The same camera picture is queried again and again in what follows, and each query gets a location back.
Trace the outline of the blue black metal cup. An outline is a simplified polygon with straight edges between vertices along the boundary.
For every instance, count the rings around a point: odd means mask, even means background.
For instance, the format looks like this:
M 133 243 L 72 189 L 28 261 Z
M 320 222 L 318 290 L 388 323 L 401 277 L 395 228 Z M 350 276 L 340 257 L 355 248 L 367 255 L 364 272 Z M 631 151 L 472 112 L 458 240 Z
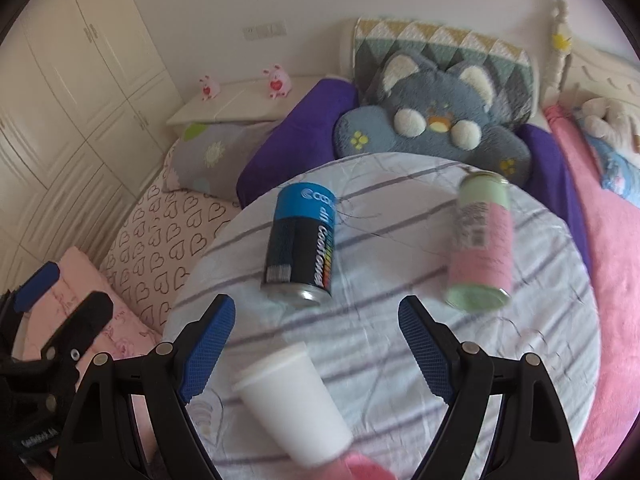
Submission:
M 331 299 L 336 197 L 318 183 L 292 183 L 274 208 L 262 290 L 280 304 L 319 307 Z

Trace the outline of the pink paper cup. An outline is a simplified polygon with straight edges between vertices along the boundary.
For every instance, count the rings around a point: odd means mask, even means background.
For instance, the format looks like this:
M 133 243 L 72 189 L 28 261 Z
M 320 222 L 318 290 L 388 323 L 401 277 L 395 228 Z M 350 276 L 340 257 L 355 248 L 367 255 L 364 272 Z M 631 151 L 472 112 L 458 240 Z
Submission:
M 314 478 L 319 480 L 396 480 L 389 470 L 360 453 L 349 452 L 322 466 Z

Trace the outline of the white paper cup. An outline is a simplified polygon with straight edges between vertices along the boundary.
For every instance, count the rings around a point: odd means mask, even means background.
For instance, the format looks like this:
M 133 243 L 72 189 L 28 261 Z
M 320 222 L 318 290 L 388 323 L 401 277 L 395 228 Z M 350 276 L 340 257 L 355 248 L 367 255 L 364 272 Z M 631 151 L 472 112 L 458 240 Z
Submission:
M 299 466 L 310 469 L 331 463 L 352 445 L 352 430 L 302 342 L 241 370 L 233 390 Z

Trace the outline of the heart pattern bed sheet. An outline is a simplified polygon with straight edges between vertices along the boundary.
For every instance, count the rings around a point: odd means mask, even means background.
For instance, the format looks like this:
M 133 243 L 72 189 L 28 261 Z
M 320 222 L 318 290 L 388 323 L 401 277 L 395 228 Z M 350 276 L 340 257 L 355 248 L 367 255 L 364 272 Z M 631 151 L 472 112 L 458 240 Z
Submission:
M 205 249 L 240 213 L 238 204 L 200 192 L 166 192 L 171 159 L 168 152 L 100 264 L 111 288 L 157 333 Z

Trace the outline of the green pink can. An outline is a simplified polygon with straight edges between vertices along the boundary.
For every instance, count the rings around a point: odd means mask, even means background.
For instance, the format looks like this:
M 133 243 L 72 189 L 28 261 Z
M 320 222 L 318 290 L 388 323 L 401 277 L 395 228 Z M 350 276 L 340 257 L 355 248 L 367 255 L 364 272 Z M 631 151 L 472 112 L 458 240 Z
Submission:
M 511 299 L 514 227 L 509 182 L 489 171 L 459 185 L 445 300 L 466 312 L 501 309 Z

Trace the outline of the cream wardrobe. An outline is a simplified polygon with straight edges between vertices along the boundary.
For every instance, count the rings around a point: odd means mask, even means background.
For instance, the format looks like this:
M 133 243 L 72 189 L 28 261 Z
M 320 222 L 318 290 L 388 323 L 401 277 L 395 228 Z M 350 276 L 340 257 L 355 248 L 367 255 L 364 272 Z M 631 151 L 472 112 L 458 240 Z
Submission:
M 1 34 L 1 284 L 100 262 L 160 172 L 181 96 L 134 0 L 28 0 Z

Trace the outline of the pink fleece bedspread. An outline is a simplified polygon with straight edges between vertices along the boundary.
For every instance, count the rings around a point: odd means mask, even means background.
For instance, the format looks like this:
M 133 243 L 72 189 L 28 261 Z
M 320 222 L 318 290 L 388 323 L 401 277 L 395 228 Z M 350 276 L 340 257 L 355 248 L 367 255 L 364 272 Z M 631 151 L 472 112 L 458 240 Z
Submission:
M 601 188 L 600 172 L 574 115 L 544 111 L 574 178 L 584 214 L 596 296 L 601 364 L 591 413 L 577 445 L 580 476 L 605 470 L 639 414 L 639 209 Z

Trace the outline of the grey flower pattern pillow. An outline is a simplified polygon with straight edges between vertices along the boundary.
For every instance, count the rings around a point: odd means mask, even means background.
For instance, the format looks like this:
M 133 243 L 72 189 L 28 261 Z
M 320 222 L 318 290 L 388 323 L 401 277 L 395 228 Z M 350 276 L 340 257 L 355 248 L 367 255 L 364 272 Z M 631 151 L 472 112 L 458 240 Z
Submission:
M 194 191 L 234 202 L 241 172 L 277 125 L 279 122 L 188 125 L 165 160 L 163 191 Z

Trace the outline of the striped white round tablecloth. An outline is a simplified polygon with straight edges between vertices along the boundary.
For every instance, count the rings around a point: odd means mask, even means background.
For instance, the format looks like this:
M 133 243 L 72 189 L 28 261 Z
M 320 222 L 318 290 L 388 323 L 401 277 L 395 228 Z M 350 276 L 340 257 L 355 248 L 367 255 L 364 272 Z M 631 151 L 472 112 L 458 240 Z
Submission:
M 492 356 L 535 352 L 554 383 L 570 432 L 585 429 L 600 368 L 600 323 L 582 256 L 563 220 L 510 188 L 514 289 L 510 304 L 469 314 L 442 299 L 459 182 L 468 168 L 440 158 L 378 154 L 312 170 L 306 180 L 337 198 L 332 297 L 296 309 L 260 287 L 277 196 L 245 208 L 182 278 L 164 334 L 174 338 L 215 296 L 230 296 L 236 321 L 213 377 L 189 411 L 226 479 L 303 479 L 233 392 L 238 370 L 303 342 L 352 430 L 352 445 L 398 478 L 419 465 L 446 411 L 431 394 L 397 323 L 405 296 L 460 340 Z

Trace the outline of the blue cartoon pillow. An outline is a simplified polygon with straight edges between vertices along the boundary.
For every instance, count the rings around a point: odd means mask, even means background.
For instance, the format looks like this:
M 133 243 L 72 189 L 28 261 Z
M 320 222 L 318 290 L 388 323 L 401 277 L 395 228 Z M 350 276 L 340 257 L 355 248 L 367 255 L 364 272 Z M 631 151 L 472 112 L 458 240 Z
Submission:
M 601 188 L 639 206 L 639 169 L 603 140 L 590 136 L 587 133 L 585 114 L 578 108 L 574 109 L 574 117 L 596 163 Z

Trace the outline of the small pink pig figurine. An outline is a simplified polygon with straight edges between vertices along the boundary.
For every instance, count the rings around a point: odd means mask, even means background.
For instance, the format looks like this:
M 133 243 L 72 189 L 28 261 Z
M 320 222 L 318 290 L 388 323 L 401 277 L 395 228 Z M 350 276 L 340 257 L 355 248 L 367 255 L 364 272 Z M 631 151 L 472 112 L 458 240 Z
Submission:
M 200 78 L 201 84 L 201 97 L 203 101 L 209 101 L 215 99 L 220 92 L 220 84 L 216 80 L 213 80 L 208 75 Z

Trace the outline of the white bedside table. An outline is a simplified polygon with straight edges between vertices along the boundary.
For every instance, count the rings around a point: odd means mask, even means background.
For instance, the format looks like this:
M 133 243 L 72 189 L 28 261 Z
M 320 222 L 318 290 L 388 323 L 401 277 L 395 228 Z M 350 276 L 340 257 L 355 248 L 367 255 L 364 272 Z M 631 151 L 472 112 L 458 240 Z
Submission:
M 203 101 L 199 96 L 187 102 L 168 119 L 168 126 L 191 122 L 269 122 L 288 116 L 297 103 L 320 81 L 320 76 L 293 78 L 293 89 L 286 98 L 270 99 L 265 79 L 223 84 L 218 96 Z

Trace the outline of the white plush dog toy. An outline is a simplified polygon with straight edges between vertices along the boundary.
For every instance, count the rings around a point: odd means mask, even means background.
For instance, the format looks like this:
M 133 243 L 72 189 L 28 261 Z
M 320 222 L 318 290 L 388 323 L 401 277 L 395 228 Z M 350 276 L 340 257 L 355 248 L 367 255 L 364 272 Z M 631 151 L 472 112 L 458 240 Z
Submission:
M 582 104 L 582 119 L 590 136 L 619 153 L 639 154 L 639 107 L 611 98 L 594 98 Z

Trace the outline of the grey cat plush cushion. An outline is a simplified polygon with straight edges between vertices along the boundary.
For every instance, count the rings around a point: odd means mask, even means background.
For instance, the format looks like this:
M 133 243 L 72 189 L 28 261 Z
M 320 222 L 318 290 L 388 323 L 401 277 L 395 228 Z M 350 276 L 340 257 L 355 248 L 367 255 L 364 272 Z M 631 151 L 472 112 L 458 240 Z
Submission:
M 464 162 L 501 174 L 518 186 L 532 155 L 495 118 L 497 99 L 488 71 L 461 62 L 448 70 L 413 50 L 393 53 L 375 79 L 375 102 L 341 116 L 333 131 L 338 158 L 364 153 L 409 153 Z

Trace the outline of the purple blanket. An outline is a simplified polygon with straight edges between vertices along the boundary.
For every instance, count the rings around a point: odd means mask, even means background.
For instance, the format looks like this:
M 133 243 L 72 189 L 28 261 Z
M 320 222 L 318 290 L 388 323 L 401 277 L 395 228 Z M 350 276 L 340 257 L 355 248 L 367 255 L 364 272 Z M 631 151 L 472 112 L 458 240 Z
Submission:
M 349 82 L 320 82 L 310 90 L 241 172 L 235 187 L 240 206 L 245 208 L 287 180 L 333 162 L 333 129 L 338 118 L 356 104 L 356 89 Z M 532 154 L 532 169 L 523 190 L 565 221 L 591 270 L 585 216 L 558 142 L 549 131 L 532 124 L 521 125 L 515 134 Z

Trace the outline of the larger pink pig figurine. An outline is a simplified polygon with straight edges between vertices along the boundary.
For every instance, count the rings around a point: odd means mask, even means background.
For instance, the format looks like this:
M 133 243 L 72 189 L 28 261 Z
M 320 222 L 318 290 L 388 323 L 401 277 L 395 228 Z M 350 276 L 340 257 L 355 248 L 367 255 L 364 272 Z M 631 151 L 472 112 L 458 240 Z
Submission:
M 270 68 L 265 68 L 262 73 L 268 79 L 270 99 L 286 98 L 292 88 L 292 80 L 286 70 L 279 64 L 274 64 Z

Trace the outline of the cream wooden headboard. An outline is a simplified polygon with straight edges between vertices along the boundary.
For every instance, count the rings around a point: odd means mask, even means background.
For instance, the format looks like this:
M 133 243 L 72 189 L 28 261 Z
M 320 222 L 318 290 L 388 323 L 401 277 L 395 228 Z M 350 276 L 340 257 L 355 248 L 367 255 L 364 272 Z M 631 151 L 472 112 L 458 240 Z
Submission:
M 555 1 L 550 44 L 540 81 L 543 110 L 556 104 L 569 110 L 594 98 L 639 106 L 639 67 L 575 36 L 568 24 L 565 0 Z

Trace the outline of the triangle pattern quilted pillow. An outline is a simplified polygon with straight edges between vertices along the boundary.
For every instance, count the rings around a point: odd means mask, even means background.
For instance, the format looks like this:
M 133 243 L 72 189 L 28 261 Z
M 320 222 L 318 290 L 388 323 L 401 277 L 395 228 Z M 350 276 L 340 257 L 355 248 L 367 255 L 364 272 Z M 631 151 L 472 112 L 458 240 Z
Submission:
M 400 49 L 409 49 L 441 70 L 460 62 L 484 67 L 496 89 L 492 112 L 506 127 L 518 128 L 536 113 L 536 63 L 525 49 L 506 40 L 405 18 L 357 18 L 350 46 L 352 79 L 362 104 L 376 101 L 376 80 L 387 58 Z

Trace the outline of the white wall socket panel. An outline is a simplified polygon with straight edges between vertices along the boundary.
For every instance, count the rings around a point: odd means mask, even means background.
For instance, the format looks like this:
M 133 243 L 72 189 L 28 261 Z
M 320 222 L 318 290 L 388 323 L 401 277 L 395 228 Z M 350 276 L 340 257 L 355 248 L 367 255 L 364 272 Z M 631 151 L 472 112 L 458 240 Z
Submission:
M 286 29 L 286 24 L 284 21 L 247 26 L 243 28 L 243 36 L 247 41 L 283 37 L 287 34 L 288 30 Z

